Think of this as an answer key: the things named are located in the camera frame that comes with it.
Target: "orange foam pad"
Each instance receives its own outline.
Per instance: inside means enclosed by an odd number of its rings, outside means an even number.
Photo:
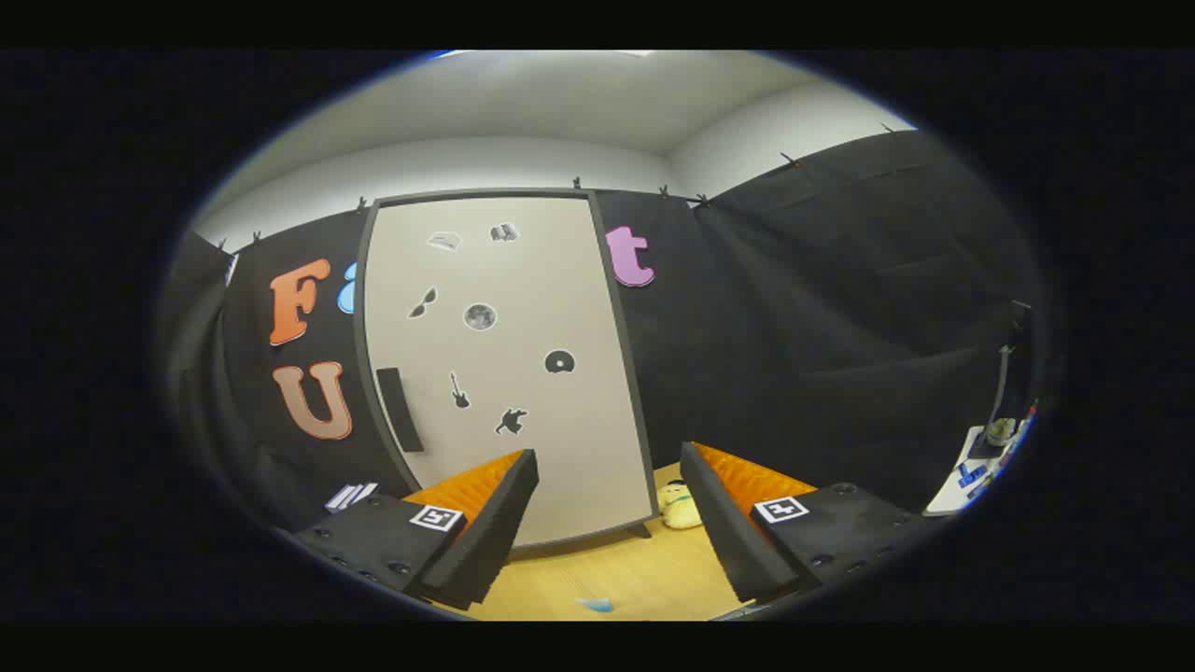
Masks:
[[[460,531],[464,534],[465,530],[468,530],[477,517],[482,514],[485,502],[490,501],[490,495],[497,489],[498,483],[502,482],[520,454],[522,451],[500,457],[494,462],[488,462],[430,488],[407,495],[403,497],[403,501],[465,512],[465,527]]]
[[[703,446],[697,441],[693,441],[693,447],[722,481],[722,487],[727,489],[727,494],[734,500],[739,511],[747,517],[747,520],[750,520],[760,534],[764,534],[764,531],[750,517],[750,509],[756,503],[780,497],[798,497],[817,489],[779,471],[772,471],[741,457]]]

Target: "sunglasses sticker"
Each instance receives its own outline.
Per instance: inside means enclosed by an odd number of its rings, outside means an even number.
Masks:
[[[423,295],[423,301],[419,305],[415,306],[415,310],[412,310],[411,314],[406,316],[406,318],[415,319],[417,317],[423,317],[423,313],[428,312],[428,305],[434,304],[435,301],[436,301],[436,288],[433,287],[431,289],[428,289],[428,293]]]

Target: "desk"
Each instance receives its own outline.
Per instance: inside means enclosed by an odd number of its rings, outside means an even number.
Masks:
[[[654,475],[658,488],[680,478],[680,464]],[[502,568],[485,604],[436,606],[478,621],[711,621],[752,604],[735,598],[704,526],[672,530],[661,518],[645,525],[650,539],[619,532],[551,555],[522,554]],[[600,598],[614,610],[577,603]]]

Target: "paper stack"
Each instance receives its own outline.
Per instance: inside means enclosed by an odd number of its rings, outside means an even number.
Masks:
[[[339,493],[336,493],[335,497],[324,505],[324,508],[327,509],[327,513],[339,513],[368,497],[376,489],[376,483],[366,483],[364,485],[345,485],[341,488]]]

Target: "white wall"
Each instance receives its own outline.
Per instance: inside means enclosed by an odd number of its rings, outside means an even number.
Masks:
[[[269,182],[206,215],[195,231],[237,251],[253,232],[270,236],[349,210],[357,198],[484,188],[625,189],[688,194],[661,158],[541,138],[459,138],[379,147],[320,161]]]
[[[739,108],[686,140],[668,159],[686,194],[710,198],[785,164],[851,140],[913,127],[828,81],[803,84]]]

